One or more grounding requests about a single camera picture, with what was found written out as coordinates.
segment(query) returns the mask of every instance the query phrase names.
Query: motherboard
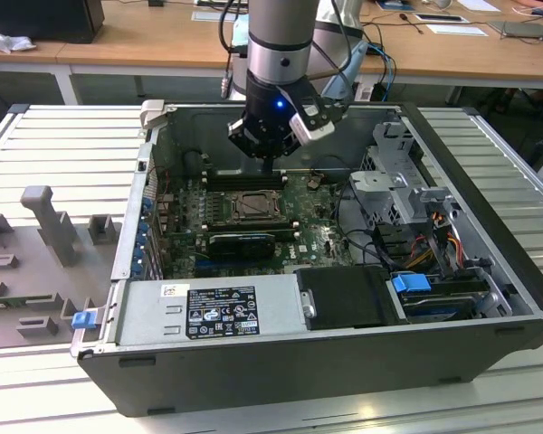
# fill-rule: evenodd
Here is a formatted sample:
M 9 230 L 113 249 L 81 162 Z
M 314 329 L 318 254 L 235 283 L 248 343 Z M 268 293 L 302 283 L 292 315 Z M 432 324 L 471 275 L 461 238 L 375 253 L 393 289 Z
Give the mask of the motherboard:
M 263 184 L 243 182 L 244 189 L 235 190 L 241 186 L 237 181 L 191 178 L 164 195 L 165 278 L 283 274 L 354 264 L 336 228 L 334 184 L 310 172 Z

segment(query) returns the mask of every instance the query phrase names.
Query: blue tab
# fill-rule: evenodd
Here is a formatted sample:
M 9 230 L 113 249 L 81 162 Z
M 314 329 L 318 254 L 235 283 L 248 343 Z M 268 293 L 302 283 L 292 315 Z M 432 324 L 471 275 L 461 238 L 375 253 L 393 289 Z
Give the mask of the blue tab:
M 392 279 L 396 292 L 430 291 L 431 284 L 424 274 L 399 274 Z
M 77 312 L 72 317 L 71 326 L 74 330 L 81 328 L 97 328 L 95 323 L 96 319 L 96 312 Z

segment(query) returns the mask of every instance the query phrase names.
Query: wooden desk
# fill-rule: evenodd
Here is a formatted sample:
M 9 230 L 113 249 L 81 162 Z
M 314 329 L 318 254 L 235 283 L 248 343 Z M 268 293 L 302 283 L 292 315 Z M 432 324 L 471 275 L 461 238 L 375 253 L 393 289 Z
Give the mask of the wooden desk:
M 14 63 L 56 63 L 56 55 L 64 42 L 39 42 L 36 48 L 27 52 L 0 52 L 0 61 Z
M 35 51 L 0 53 L 0 71 L 50 72 L 67 104 L 80 102 L 72 74 L 221 77 L 227 55 L 219 44 L 217 23 L 192 21 L 197 8 L 192 0 L 183 1 L 189 5 L 149 8 L 147 2 L 103 0 L 105 23 L 94 43 L 38 42 Z M 510 0 L 490 1 L 501 14 L 472 14 L 456 0 L 450 11 L 472 22 L 529 19 L 512 13 L 515 4 Z M 423 5 L 417 9 L 432 12 Z M 381 11 L 376 4 L 366 3 L 362 13 L 364 22 L 404 23 L 398 14 L 382 17 L 390 12 Z M 225 26 L 229 39 L 231 24 Z M 424 32 L 421 35 L 410 25 L 381 26 L 386 51 L 396 60 L 395 82 L 543 89 L 543 42 L 502 40 L 487 24 L 478 26 L 489 36 L 434 34 L 425 25 L 419 26 Z M 378 41 L 375 26 L 368 26 L 367 32 Z M 361 67 L 362 86 L 371 87 L 381 72 L 379 58 L 366 58 Z
M 218 23 L 192 21 L 190 5 L 147 2 L 124 5 L 103 1 L 105 22 L 95 42 L 66 44 L 58 53 L 61 63 L 222 69 L 227 53 L 217 36 Z M 231 24 L 226 24 L 231 40 Z
M 517 5 L 510 0 L 491 0 L 501 10 L 501 14 L 473 14 L 464 9 L 456 0 L 450 8 L 451 14 L 464 16 L 470 22 L 530 20 L 531 17 L 515 14 L 512 7 Z M 405 24 L 398 14 L 387 15 L 371 5 L 368 20 L 376 24 Z M 422 12 L 432 13 L 423 5 L 417 6 Z M 411 18 L 412 23 L 420 23 Z M 419 25 L 424 34 L 419 34 L 411 25 L 380 27 L 386 52 L 395 60 L 399 82 L 428 82 L 430 84 L 465 84 L 499 87 L 507 80 L 533 82 L 532 86 L 543 87 L 543 42 L 533 44 L 513 39 L 500 38 L 500 35 L 487 24 L 475 24 L 489 36 L 466 36 L 434 34 L 426 25 Z M 378 33 L 374 25 L 366 27 L 370 38 L 378 42 Z M 366 59 L 361 72 L 364 74 L 381 73 L 382 62 Z

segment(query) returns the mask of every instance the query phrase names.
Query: open computer chassis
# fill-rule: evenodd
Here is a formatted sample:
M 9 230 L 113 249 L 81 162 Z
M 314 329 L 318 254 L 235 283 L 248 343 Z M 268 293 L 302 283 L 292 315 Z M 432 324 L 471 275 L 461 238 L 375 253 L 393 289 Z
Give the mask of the open computer chassis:
M 416 107 L 353 105 L 258 175 L 236 104 L 140 148 L 80 366 L 127 416 L 469 382 L 543 344 L 543 274 Z

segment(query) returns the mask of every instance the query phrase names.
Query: floor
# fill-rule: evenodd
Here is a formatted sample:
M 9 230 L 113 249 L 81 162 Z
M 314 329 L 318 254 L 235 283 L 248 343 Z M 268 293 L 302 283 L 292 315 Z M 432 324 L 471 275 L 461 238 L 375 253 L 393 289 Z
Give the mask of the floor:
M 84 104 L 140 104 L 149 98 L 177 102 L 220 100 L 219 79 L 145 77 L 143 84 L 147 96 L 139 98 L 130 76 L 77 76 Z M 408 100 L 421 107 L 444 107 L 447 90 L 444 86 L 398 84 L 393 86 L 389 100 Z M 486 88 L 466 88 L 459 105 L 478 107 L 490 92 L 491 89 Z M 7 110 L 6 105 L 14 103 L 62 104 L 62 97 L 54 77 L 49 74 L 0 72 L 0 119 Z M 492 113 L 487 119 L 525 158 L 543 137 L 543 120 L 536 120 L 534 110 L 523 98 L 515 98 L 506 115 Z

